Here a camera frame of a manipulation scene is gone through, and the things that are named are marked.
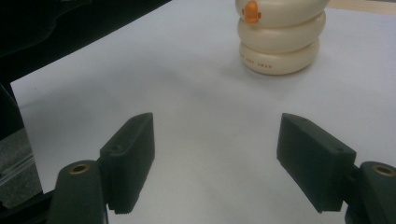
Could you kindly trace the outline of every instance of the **stacked rings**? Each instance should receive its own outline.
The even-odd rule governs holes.
[[[242,62],[268,75],[283,75],[311,64],[326,23],[329,0],[236,0]]]

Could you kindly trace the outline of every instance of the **wooden surface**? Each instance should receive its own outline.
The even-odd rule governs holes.
[[[331,0],[329,7],[396,15],[396,3],[367,0]]]

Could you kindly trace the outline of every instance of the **inflatable ring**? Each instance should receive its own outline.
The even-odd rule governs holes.
[[[239,16],[247,23],[285,27],[317,16],[330,0],[235,0]]]
[[[285,53],[302,49],[314,42],[323,31],[326,13],[322,11],[315,18],[295,26],[265,28],[240,19],[238,34],[241,41],[261,53]]]
[[[245,66],[266,75],[285,75],[301,70],[315,60],[318,50],[318,40],[305,48],[281,54],[259,53],[242,42],[239,46],[239,54]]]

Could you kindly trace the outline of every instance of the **orange logo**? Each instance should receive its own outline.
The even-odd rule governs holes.
[[[242,15],[245,16],[245,21],[248,23],[257,23],[262,18],[256,1],[248,2],[245,8],[242,9]]]

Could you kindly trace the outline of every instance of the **white tabletop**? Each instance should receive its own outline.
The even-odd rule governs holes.
[[[135,210],[110,223],[344,223],[276,160],[281,114],[314,121],[357,165],[396,166],[396,17],[326,11],[317,59],[289,76],[242,65],[233,1],[173,0],[13,82],[43,190],[150,111],[156,159]]]

